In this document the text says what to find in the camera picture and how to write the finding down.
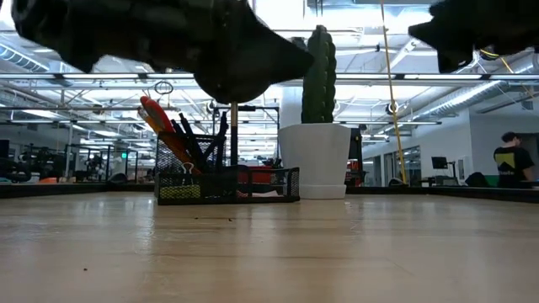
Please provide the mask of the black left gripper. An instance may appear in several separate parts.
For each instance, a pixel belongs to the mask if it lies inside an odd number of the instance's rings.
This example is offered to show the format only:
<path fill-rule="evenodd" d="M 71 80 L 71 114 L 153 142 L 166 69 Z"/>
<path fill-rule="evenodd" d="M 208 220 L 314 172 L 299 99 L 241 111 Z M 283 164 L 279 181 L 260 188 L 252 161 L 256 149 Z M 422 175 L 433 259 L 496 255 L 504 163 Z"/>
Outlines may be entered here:
<path fill-rule="evenodd" d="M 231 1 L 13 0 L 18 34 L 91 72 L 103 56 L 116 56 L 198 72 L 226 65 L 236 50 Z"/>

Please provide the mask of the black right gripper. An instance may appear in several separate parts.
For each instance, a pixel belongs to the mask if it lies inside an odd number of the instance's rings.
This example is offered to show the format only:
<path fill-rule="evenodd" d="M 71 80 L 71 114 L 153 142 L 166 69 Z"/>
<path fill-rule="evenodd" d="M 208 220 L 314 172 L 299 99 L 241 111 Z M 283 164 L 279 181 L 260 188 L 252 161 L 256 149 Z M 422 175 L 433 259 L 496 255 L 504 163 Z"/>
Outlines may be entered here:
<path fill-rule="evenodd" d="M 500 55 L 538 52 L 538 0 L 445 0 L 429 13 L 431 20 L 409 26 L 408 34 L 437 49 L 440 73 L 468 66 L 473 49 L 484 45 Z"/>

